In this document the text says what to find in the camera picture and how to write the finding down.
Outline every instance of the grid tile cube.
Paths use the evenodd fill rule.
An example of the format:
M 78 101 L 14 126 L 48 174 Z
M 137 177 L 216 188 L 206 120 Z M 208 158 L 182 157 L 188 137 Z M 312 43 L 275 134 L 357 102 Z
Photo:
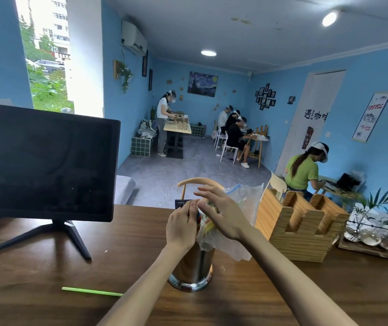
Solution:
M 191 135 L 192 136 L 200 136 L 200 137 L 203 137 L 203 130 L 204 130 L 204 127 L 202 125 L 197 125 L 195 123 L 190 123 L 190 126 L 191 126 Z
M 130 153 L 133 156 L 150 157 L 152 138 L 132 137 L 130 142 Z

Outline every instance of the wooden organizer with slots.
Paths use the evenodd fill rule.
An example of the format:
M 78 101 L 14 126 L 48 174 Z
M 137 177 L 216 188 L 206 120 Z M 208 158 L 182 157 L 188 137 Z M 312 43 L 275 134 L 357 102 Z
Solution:
M 290 260 L 322 262 L 349 214 L 321 194 L 309 203 L 301 192 L 289 191 L 282 204 L 276 193 L 263 193 L 256 228 Z

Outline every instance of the gray floor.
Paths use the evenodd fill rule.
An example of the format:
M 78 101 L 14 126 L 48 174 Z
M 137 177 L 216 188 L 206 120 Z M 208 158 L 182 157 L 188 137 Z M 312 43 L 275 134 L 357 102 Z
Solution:
M 132 177 L 137 187 L 132 193 L 128 205 L 174 208 L 174 200 L 180 199 L 182 188 L 177 183 L 191 177 L 207 177 L 224 187 L 232 187 L 241 183 L 249 186 L 267 184 L 271 174 L 263 165 L 257 168 L 257 160 L 249 158 L 249 169 L 241 166 L 240 162 L 223 157 L 219 162 L 210 138 L 186 136 L 183 141 L 183 160 L 163 158 L 152 153 L 150 158 L 129 156 L 117 170 L 117 175 Z M 195 185 L 186 186 L 186 199 L 193 199 Z

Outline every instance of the white cushion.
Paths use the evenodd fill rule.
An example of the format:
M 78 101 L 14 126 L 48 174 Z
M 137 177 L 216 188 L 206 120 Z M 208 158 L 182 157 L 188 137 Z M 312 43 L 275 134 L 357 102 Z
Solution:
M 126 205 L 135 186 L 136 183 L 131 177 L 117 175 L 115 180 L 114 203 L 116 205 Z

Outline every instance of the hand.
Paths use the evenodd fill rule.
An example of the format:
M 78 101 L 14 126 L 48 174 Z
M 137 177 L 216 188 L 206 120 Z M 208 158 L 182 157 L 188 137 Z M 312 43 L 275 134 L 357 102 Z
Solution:
M 229 239 L 240 241 L 253 227 L 242 213 L 238 204 L 215 186 L 200 186 L 196 196 L 213 202 L 219 210 L 217 214 L 204 200 L 197 202 L 197 207 L 205 213 L 218 230 Z
M 186 254 L 197 236 L 197 200 L 188 201 L 171 213 L 166 227 L 167 245 Z

